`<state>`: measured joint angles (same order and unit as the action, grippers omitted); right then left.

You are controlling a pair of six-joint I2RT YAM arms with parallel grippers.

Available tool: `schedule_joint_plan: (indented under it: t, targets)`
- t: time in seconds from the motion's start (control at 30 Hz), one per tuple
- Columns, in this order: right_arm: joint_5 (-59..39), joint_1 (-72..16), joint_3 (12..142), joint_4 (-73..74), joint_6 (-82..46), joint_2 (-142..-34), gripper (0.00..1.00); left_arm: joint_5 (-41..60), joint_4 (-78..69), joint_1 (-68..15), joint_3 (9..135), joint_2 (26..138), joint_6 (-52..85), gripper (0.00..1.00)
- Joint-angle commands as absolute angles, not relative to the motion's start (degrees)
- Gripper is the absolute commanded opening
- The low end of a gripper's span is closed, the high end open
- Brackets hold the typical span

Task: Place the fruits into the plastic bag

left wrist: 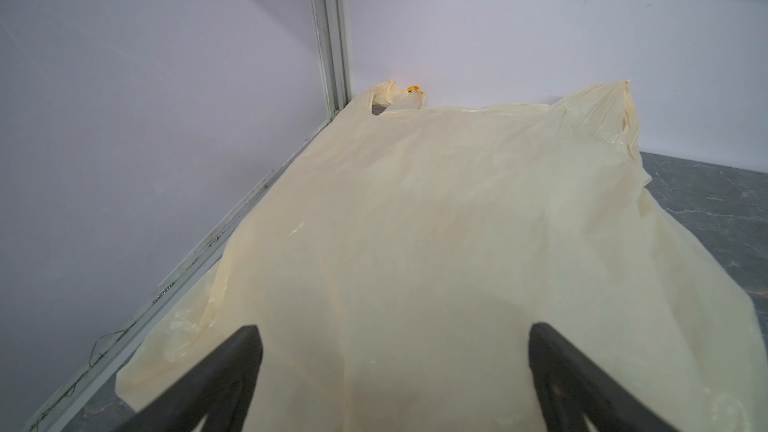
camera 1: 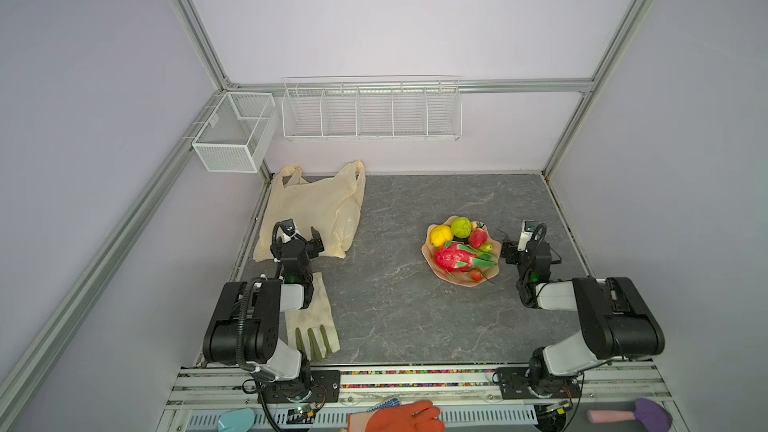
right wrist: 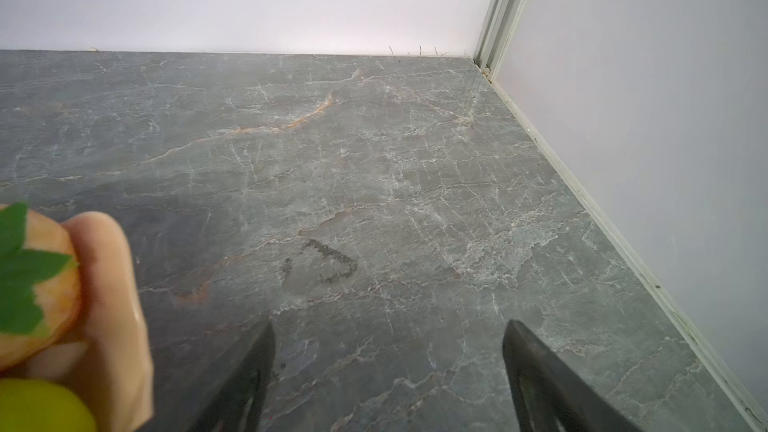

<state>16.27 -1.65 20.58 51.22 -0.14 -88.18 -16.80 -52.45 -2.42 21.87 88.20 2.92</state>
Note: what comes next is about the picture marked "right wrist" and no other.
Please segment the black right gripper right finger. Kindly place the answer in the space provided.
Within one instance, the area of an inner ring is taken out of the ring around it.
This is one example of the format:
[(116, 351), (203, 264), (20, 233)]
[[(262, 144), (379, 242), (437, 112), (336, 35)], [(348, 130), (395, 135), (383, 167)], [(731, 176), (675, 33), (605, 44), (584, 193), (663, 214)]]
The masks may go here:
[(502, 354), (522, 431), (637, 431), (525, 324), (507, 323)]

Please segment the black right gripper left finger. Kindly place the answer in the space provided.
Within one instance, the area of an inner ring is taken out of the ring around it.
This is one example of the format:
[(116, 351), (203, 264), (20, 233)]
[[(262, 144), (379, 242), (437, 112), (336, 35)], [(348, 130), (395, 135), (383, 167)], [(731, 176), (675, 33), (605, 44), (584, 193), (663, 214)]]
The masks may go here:
[(209, 394), (191, 431), (255, 431), (271, 380), (276, 338), (266, 319), (256, 323), (217, 360)]

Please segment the green fake pear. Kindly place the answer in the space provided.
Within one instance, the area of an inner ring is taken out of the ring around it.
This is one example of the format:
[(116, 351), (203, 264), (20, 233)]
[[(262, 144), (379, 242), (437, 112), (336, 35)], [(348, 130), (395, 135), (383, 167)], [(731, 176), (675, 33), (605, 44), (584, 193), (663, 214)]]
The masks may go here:
[(1, 380), (2, 431), (96, 431), (93, 414), (69, 389), (37, 379)]

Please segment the red yellow fake apple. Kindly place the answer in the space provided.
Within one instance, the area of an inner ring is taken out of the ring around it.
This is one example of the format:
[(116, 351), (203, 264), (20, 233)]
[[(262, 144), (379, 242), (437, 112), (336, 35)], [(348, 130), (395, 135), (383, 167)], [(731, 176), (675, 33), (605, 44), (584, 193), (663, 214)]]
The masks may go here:
[(53, 345), (82, 304), (78, 257), (67, 229), (24, 202), (1, 206), (1, 369)]

